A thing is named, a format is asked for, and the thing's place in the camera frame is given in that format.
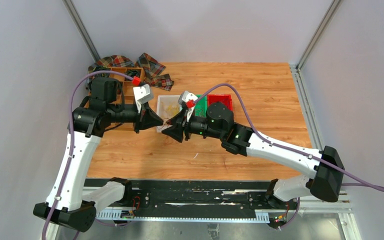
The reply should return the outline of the rolled dark tie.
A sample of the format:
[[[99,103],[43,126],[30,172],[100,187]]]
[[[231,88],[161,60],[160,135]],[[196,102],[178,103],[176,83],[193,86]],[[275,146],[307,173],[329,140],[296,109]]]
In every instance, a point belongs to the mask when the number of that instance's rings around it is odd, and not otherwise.
[[[125,73],[127,76],[133,78],[133,77],[140,77],[141,75],[141,70],[140,69],[129,69]]]

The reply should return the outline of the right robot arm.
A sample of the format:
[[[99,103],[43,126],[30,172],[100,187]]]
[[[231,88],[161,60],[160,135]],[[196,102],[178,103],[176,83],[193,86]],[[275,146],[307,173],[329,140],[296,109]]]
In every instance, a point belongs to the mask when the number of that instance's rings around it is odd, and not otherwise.
[[[192,134],[219,139],[222,148],[231,154],[271,160],[301,173],[270,182],[265,200],[271,208],[310,195],[325,202],[338,201],[345,168],[334,147],[318,150],[270,138],[235,122],[234,113],[221,102],[211,104],[205,117],[188,114],[188,110],[182,109],[168,121],[170,127],[162,133],[180,143],[189,140]]]

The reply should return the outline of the wooden compartment tray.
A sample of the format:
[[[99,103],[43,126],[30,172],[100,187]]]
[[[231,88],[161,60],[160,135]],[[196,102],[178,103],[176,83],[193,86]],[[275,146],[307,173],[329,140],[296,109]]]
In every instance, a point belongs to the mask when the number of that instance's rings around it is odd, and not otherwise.
[[[87,134],[103,136],[104,132],[115,129],[124,123],[132,123],[134,127],[135,117],[138,114],[136,104],[127,104],[123,90],[124,82],[106,75],[119,75],[127,79],[134,86],[143,86],[140,78],[130,77],[117,71],[101,70],[93,72],[95,76],[89,84],[90,94],[85,97],[82,106],[88,103],[87,108],[79,108],[75,111],[76,124],[89,123]]]

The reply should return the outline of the green plastic bin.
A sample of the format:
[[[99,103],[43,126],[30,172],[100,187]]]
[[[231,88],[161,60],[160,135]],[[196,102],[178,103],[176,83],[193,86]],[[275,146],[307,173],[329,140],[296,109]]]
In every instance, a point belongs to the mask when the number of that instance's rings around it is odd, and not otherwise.
[[[206,111],[208,109],[207,96],[204,96],[194,108],[194,115],[197,117],[206,117]]]

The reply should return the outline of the plaid cloth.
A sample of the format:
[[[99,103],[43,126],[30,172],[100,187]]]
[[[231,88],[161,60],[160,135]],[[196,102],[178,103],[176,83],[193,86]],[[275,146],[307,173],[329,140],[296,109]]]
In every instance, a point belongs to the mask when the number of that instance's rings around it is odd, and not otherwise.
[[[163,74],[166,66],[145,52],[137,58],[136,62],[123,55],[106,56],[90,65],[87,71],[90,74],[100,70],[110,70],[111,67],[142,68],[144,81],[147,84],[166,91],[171,91],[175,84],[168,73]]]

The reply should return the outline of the white plastic bin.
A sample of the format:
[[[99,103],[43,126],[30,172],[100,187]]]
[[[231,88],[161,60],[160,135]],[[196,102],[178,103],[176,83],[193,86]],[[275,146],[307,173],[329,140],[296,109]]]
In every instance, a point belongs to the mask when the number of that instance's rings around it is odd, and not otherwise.
[[[166,123],[169,119],[174,117],[182,110],[181,105],[178,103],[180,95],[159,95],[157,98],[157,110],[156,113],[160,116],[164,123],[162,126],[156,127],[156,132],[161,133],[162,130],[170,127]]]

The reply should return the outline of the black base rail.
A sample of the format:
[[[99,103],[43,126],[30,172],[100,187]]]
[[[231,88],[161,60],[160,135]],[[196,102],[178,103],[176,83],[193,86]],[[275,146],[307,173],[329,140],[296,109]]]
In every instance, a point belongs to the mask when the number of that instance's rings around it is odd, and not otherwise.
[[[267,181],[133,180],[129,200],[111,203],[106,217],[136,221],[269,222],[291,216],[296,199],[270,202]]]

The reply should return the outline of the red plastic bin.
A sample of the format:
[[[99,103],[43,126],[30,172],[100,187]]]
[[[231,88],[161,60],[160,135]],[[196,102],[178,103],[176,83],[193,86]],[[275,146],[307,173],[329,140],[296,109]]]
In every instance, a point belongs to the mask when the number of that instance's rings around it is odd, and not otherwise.
[[[230,111],[233,111],[233,102],[230,94],[208,94],[207,98],[207,108],[211,104],[221,102],[224,104]]]

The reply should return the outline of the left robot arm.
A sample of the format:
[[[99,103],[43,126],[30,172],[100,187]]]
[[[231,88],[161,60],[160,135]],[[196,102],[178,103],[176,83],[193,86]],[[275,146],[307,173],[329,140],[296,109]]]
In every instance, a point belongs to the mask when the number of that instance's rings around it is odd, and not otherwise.
[[[91,160],[111,124],[131,123],[136,133],[163,124],[149,106],[154,97],[151,87],[137,77],[132,84],[134,103],[128,104],[119,80],[96,77],[90,82],[89,94],[79,107],[69,111],[64,158],[50,194],[34,206],[35,216],[84,233],[97,213],[109,205],[126,207],[132,203],[132,182],[119,177],[89,194],[83,193]]]

